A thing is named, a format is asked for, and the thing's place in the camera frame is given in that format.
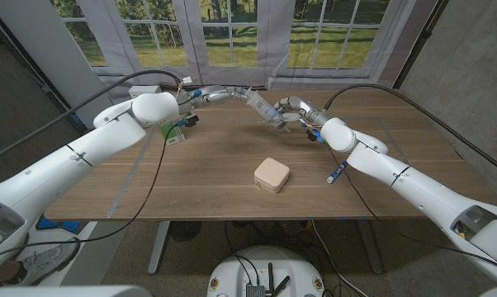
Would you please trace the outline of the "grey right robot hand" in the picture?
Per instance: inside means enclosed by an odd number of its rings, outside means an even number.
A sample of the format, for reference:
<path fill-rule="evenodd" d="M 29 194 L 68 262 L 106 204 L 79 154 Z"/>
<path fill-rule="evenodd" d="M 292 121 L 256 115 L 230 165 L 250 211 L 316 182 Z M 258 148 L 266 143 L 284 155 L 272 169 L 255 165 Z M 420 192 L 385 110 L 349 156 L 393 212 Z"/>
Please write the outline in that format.
<path fill-rule="evenodd" d="M 277 115 L 270 122 L 281 125 L 303 121 L 307 125 L 323 126 L 330 117 L 324 111 L 313 105 L 310 101 L 297 96 L 282 98 L 275 105 Z"/>

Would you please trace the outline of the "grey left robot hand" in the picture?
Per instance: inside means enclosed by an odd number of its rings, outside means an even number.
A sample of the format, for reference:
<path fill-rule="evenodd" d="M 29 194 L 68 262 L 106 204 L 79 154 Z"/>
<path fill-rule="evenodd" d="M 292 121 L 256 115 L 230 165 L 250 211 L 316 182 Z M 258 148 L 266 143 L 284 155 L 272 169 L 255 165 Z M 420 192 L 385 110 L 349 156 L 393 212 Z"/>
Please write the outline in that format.
<path fill-rule="evenodd" d="M 228 100 L 247 101 L 248 89 L 242 87 L 226 87 L 222 85 L 212 85 L 197 89 L 192 94 L 190 107 L 196 109 L 210 105 L 220 105 Z"/>

